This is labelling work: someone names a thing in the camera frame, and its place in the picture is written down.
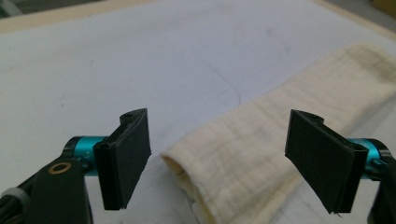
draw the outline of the black rubber pad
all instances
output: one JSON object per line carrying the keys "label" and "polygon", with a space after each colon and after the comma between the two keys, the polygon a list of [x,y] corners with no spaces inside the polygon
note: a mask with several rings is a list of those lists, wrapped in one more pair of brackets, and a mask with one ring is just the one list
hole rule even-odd
{"label": "black rubber pad", "polygon": [[368,150],[347,141],[323,121],[316,115],[291,110],[286,157],[329,213],[349,213]]}
{"label": "black rubber pad", "polygon": [[93,148],[106,210],[126,208],[151,150],[147,109],[120,117],[120,127]]}

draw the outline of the folded towel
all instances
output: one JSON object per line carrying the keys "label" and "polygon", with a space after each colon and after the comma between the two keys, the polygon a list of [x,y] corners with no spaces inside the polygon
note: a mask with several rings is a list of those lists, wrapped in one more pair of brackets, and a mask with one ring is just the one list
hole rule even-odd
{"label": "folded towel", "polygon": [[396,92],[396,60],[359,44],[186,135],[163,159],[202,223],[268,223],[301,176],[285,158],[290,110],[347,134]]}

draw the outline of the white work surface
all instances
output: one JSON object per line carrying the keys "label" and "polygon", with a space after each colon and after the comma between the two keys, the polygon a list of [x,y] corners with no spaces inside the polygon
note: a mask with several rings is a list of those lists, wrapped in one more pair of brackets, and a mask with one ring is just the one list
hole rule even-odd
{"label": "white work surface", "polygon": [[[391,39],[312,0],[163,0],[2,33],[0,191],[58,157],[71,137],[109,135],[119,115],[147,107],[147,168],[119,212],[103,209],[97,177],[87,177],[94,221],[193,223],[159,153],[357,42],[396,55]],[[396,147],[395,106],[393,99],[354,134]],[[328,215],[304,183],[272,222],[364,223],[375,186],[364,181],[352,214],[339,217]]]}

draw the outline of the beige surface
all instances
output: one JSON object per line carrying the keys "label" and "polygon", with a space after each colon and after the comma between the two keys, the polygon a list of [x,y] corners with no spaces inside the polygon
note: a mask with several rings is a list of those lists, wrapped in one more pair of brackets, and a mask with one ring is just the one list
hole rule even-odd
{"label": "beige surface", "polygon": [[284,157],[290,110],[318,114],[347,134],[395,92],[395,59],[367,45],[340,49],[187,135],[163,158],[202,223],[268,223],[300,180]]}
{"label": "beige surface", "polygon": [[71,21],[124,7],[134,7],[154,0],[107,0],[75,7],[59,8],[0,20],[0,34],[34,28],[41,25]]}

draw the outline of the white fabric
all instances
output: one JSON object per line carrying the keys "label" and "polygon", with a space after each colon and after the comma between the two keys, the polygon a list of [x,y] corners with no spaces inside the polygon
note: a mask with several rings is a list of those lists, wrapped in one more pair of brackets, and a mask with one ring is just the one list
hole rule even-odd
{"label": "white fabric", "polygon": [[291,109],[347,134],[396,91],[396,60],[364,44],[318,60],[163,153],[203,223],[268,223],[301,176],[284,156]]}

